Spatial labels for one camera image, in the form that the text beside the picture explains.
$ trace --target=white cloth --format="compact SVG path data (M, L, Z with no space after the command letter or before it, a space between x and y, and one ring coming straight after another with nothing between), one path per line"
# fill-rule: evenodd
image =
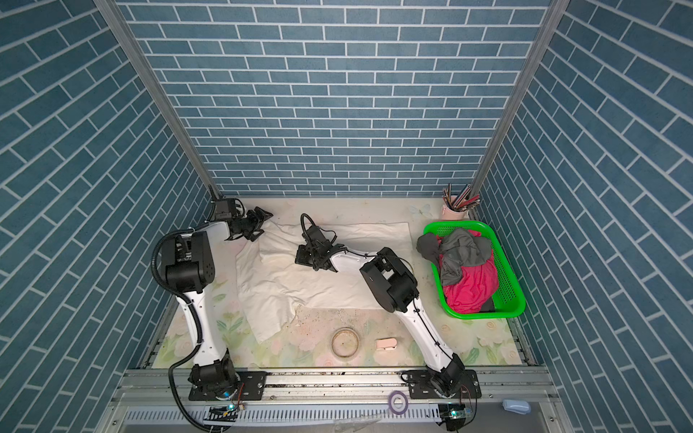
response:
M412 241L406 222L321 227L337 233L336 243L360 251L389 247L411 262ZM258 342L292 321L298 304L309 308L382 308L360 274L314 271L294 262L298 246L305 243L300 225L267 221L263 229L265 233L248 242L236 257L238 298ZM332 235L325 233L328 239Z

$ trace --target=plastic laundry basket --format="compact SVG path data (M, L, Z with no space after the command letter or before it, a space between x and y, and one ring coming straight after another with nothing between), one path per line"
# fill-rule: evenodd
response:
M435 284L438 287L440 303L443 304L445 311L450 316L458 319L492 319L501 317L517 317L521 315L523 311L525 311L525 295L522 293L522 289L520 288L520 284L515 277L515 273L510 267L510 263L508 263L508 259L505 257L505 253L503 253L503 249L500 247L498 238L496 238L491 227L480 221L441 221L430 223L423 230L423 233L434 233L437 236L443 237L449 235L458 227L462 227L467 230L476 230L481 233L481 236L491 239L493 261L495 263L495 268L498 270L498 290L496 290L492 296L495 312L475 312L468 315L462 315L455 312L448 306L445 299L443 286L440 283L440 275L438 275L438 269L434 264L431 263L431 268L433 268L433 276L435 277Z

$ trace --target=blue brick wall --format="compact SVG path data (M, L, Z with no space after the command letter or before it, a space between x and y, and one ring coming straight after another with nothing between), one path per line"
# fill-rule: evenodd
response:
M693 5L572 0L484 185L584 432L691 432Z
M226 193L430 196L473 177L549 2L119 5Z
M93 429L205 192L91 0L0 0L0 432Z

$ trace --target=black cable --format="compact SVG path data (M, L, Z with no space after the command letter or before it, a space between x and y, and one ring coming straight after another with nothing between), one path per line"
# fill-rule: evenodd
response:
M431 339L433 340L433 342L435 343L435 345L438 346L438 348L440 349L440 351L441 351L442 353L444 353L445 356L447 356L448 358L450 358L450 361L452 361L452 360L453 360L453 357L450 356L450 355L448 355L448 353L445 352L445 351L443 350L443 348L442 348L441 345L440 345L440 342L439 342L438 340L436 340L435 337L433 337L433 333L431 333L430 329L428 329L428 326L426 326L426 321L423 320L423 317L421 316L421 313L420 313L421 310L419 310L419 308L416 306L416 303L415 303L414 301L416 301L416 299L412 299L412 303L414 304L414 312L416 313L417 316L419 316L419 320L421 320L421 323L423 324L423 327L426 328L426 331L428 331L428 334L431 336Z
M188 421L193 427L198 428L199 430L202 430L203 432L209 432L209 433L221 433L225 432L228 430L228 427L219 427L219 426L209 426L207 427L204 424L199 423L196 419L194 419L188 411L185 409L185 406L183 406L182 401L180 400L180 396L178 395L178 390L175 386L175 380L173 378L173 370L176 367L179 367L189 360L193 359L195 355L197 355L198 351L200 350L200 346L202 345L202 324L200 323L200 317L198 316L198 312L195 308L191 308L191 300L188 298L184 293L178 292L177 290L174 290L171 286L167 284L167 282L164 281L164 279L161 277L159 274L159 267L157 265L157 261L159 259L159 251L161 251L161 246L164 244L169 239L175 238L176 236L188 234L188 233L193 233L195 230L194 229L185 229L185 230L175 230L171 231L170 233L167 233L164 235L163 238L159 239L159 242L154 246L154 250L152 251L152 260L150 261L150 271L152 272L152 276L154 277L154 281L157 282L158 285L160 285L165 291L171 293L173 296L178 297L185 302L185 304L188 306L188 310L190 310L191 315L193 316L193 322L195 323L195 330L197 331L198 334L198 340L195 343L195 347L193 350L183 358L182 360L175 362L173 365L171 365L168 368L168 383L171 388L171 393L173 395L173 401L175 401L176 406L178 406L178 410L180 410L180 413L183 415L183 418L185 418L186 421Z
M414 273L414 267L412 266L411 263L406 258L401 258L400 256L393 256L392 254L359 254L356 251L351 251L349 248L346 248L346 250L352 254L356 254L357 256L361 257L392 257L392 258L398 258L399 260L403 261L407 265L409 265L409 271L413 274Z

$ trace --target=pencil cup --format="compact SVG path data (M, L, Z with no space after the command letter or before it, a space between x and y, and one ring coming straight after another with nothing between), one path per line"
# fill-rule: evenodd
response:
M455 200L457 196L453 195L451 198L453 201ZM447 220L447 221L458 221L458 220L468 220L469 219L469 211L464 211L464 212L455 212L453 210L450 210L445 203L443 203L443 209L440 213L440 219L441 220Z

